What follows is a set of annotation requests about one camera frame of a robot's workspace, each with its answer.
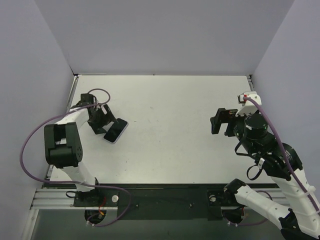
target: white tabletop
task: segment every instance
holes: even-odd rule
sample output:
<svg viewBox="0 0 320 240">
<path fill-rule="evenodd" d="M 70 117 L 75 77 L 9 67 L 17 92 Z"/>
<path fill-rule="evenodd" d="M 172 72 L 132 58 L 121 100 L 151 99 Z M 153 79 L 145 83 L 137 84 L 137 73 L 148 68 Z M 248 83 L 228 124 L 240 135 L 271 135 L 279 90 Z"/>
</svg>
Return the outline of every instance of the white tabletop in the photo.
<svg viewBox="0 0 320 240">
<path fill-rule="evenodd" d="M 272 183 L 264 172 L 247 179 L 254 162 L 235 154 L 238 140 L 224 136 L 227 126 L 211 134 L 210 117 L 218 108 L 240 108 L 237 95 L 250 90 L 245 76 L 81 75 L 72 105 L 93 88 L 109 91 L 114 116 L 128 122 L 115 144 L 88 124 L 79 130 L 82 161 L 100 183 L 225 184 L 235 178 Z M 103 92 L 93 94 L 100 102 L 107 99 Z M 51 180 L 69 177 L 54 169 Z"/>
</svg>

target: red wire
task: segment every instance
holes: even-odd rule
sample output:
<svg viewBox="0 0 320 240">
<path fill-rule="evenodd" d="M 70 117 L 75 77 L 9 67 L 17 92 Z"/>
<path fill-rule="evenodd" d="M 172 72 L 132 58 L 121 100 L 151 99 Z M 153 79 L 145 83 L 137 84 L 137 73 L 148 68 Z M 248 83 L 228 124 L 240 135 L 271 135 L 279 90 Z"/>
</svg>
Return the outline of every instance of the red wire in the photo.
<svg viewBox="0 0 320 240">
<path fill-rule="evenodd" d="M 105 215 L 105 214 L 100 210 L 100 208 L 103 207 L 103 206 L 106 204 L 106 201 L 107 201 L 107 198 L 104 197 L 104 198 L 103 198 L 103 203 L 99 206 L 99 213 L 100 213 L 101 215 Z"/>
</svg>

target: screw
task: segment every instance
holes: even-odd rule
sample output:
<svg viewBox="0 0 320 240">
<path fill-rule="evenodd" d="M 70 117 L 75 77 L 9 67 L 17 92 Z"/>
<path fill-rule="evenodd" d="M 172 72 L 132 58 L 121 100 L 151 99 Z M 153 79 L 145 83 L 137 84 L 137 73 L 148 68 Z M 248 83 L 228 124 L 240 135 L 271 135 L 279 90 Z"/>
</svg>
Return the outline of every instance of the screw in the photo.
<svg viewBox="0 0 320 240">
<path fill-rule="evenodd" d="M 113 203 L 116 203 L 116 202 L 118 202 L 119 197 L 117 195 L 113 195 L 111 200 L 112 200 Z"/>
<path fill-rule="evenodd" d="M 209 199 L 210 199 L 210 202 L 215 202 L 217 200 L 215 195 L 210 195 Z"/>
</svg>

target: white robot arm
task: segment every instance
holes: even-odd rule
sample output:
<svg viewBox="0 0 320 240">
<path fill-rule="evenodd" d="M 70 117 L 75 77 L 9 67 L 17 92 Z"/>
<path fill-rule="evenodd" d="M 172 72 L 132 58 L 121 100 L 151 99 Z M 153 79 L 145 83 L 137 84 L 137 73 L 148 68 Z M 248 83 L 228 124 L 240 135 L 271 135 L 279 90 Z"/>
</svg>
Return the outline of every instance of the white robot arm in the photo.
<svg viewBox="0 0 320 240">
<path fill-rule="evenodd" d="M 240 110 L 218 109 L 216 116 L 210 119 L 211 132 L 219 133 L 221 124 L 228 123 L 224 134 L 228 137 L 236 136 L 239 139 L 234 149 L 235 153 L 252 158 L 260 169 L 259 173 L 264 170 L 279 186 L 290 208 L 260 195 L 239 179 L 225 186 L 225 195 L 230 200 L 248 206 L 270 220 L 281 230 L 285 239 L 320 239 L 319 202 L 314 195 L 316 189 L 309 185 L 296 151 L 283 143 L 286 157 L 295 174 L 293 176 L 285 163 L 275 136 L 268 132 L 268 124 L 264 117 L 252 102 L 244 98 L 251 98 L 257 105 L 261 105 L 261 99 L 255 91 L 244 92 L 238 96 L 238 101 L 242 104 Z M 241 145 L 247 153 L 238 152 Z M 294 177 L 299 179 L 306 192 Z"/>
<path fill-rule="evenodd" d="M 118 120 L 107 104 L 101 106 L 94 104 L 95 96 L 89 93 L 81 94 L 81 100 L 71 108 L 75 112 L 55 124 L 48 124 L 44 127 L 45 158 L 48 164 L 64 171 L 71 180 L 88 185 L 99 183 L 82 161 L 83 149 L 78 129 L 88 122 L 95 134 L 107 135 L 109 131 L 112 132 L 113 128 L 118 127 L 117 124 L 113 124 L 106 131 L 107 125 L 109 126 L 112 122 L 117 123 Z M 124 128 L 117 131 L 119 135 L 123 130 Z M 80 198 L 97 195 L 94 187 L 76 184 L 76 189 Z"/>
</svg>

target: white wall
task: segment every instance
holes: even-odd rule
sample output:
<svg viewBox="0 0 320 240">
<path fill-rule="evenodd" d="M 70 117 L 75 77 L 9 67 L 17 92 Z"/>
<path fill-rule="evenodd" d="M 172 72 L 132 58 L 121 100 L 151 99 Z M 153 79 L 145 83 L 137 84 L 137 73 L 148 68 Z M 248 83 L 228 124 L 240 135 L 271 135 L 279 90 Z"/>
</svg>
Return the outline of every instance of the white wall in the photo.
<svg viewBox="0 0 320 240">
<path fill-rule="evenodd" d="M 295 0 L 253 74 L 283 142 L 300 156 L 320 197 L 320 1 Z"/>
<path fill-rule="evenodd" d="M 2 0 L 0 32 L 0 234 L 17 240 L 39 186 L 20 168 L 20 147 L 36 125 L 65 111 L 73 75 L 33 0 Z M 43 131 L 25 162 L 45 176 Z"/>
<path fill-rule="evenodd" d="M 252 74 L 294 0 L 35 0 L 77 74 Z"/>
</svg>

